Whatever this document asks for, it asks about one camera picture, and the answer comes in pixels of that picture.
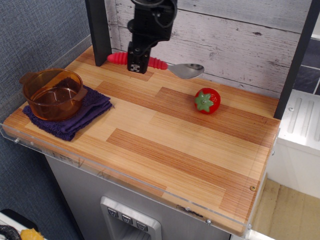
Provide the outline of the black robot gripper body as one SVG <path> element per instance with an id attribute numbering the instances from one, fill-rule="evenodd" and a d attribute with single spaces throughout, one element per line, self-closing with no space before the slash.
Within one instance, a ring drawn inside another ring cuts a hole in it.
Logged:
<path id="1" fill-rule="evenodd" d="M 131 72 L 145 74 L 148 68 L 151 49 L 158 43 L 158 30 L 136 31 L 130 30 L 131 41 L 127 50 L 127 69 Z"/>

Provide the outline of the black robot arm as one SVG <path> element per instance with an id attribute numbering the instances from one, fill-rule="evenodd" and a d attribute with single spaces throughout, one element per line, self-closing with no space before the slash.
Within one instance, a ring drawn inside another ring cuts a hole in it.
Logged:
<path id="1" fill-rule="evenodd" d="M 152 48 L 171 38 L 178 5 L 176 0 L 134 0 L 133 3 L 134 18 L 127 24 L 132 34 L 127 50 L 127 69 L 144 74 Z"/>

